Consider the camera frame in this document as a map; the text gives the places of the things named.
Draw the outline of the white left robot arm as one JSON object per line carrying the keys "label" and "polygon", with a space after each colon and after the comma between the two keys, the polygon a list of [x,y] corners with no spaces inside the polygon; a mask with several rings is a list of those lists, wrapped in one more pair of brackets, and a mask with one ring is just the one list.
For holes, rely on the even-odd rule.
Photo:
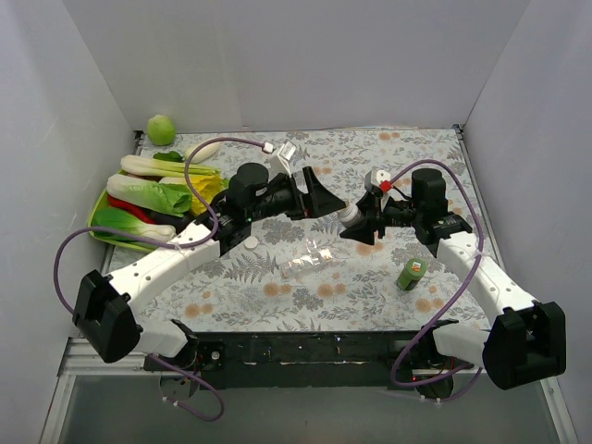
{"label": "white left robot arm", "polygon": [[319,218],[345,208],[309,166],[302,171],[306,191],[293,176],[274,177],[257,163],[240,166],[218,195],[211,215],[202,214],[164,248],[103,276],[87,274],[72,320],[102,360],[111,364],[131,352],[156,353],[176,369],[190,368],[197,357],[193,333],[178,320],[150,321],[143,307],[189,274],[240,245],[252,224],[284,215],[292,220]]}

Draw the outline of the white pill bottle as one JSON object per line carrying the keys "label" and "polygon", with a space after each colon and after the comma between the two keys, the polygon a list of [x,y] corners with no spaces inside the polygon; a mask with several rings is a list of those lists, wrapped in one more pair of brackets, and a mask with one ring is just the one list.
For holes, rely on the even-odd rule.
{"label": "white pill bottle", "polygon": [[360,223],[364,216],[356,204],[348,204],[344,209],[338,211],[339,222],[345,228],[351,228]]}

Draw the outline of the white bottle cap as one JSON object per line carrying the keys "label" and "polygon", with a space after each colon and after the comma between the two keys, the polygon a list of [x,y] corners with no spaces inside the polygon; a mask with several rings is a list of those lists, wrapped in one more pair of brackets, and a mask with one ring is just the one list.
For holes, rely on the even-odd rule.
{"label": "white bottle cap", "polygon": [[244,247],[247,250],[254,250],[259,244],[258,239],[256,239],[255,237],[248,237],[245,241],[244,241]]}

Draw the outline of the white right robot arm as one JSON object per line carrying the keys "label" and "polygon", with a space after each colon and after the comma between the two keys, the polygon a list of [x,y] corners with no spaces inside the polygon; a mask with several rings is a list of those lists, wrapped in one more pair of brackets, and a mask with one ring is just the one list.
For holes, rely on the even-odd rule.
{"label": "white right robot arm", "polygon": [[457,292],[470,292],[490,324],[488,331],[476,330],[434,316],[399,353],[390,372],[392,382],[399,382],[399,367],[416,345],[425,365],[436,368],[455,358],[463,366],[486,371],[500,389],[563,374],[564,311],[523,290],[484,254],[483,230],[448,207],[442,169],[440,163],[416,169],[410,197],[399,201],[389,197],[394,188],[390,174],[372,169],[364,179],[363,198],[339,211],[345,227],[340,236],[367,245],[383,238],[387,228],[413,228],[416,238],[461,280]]}

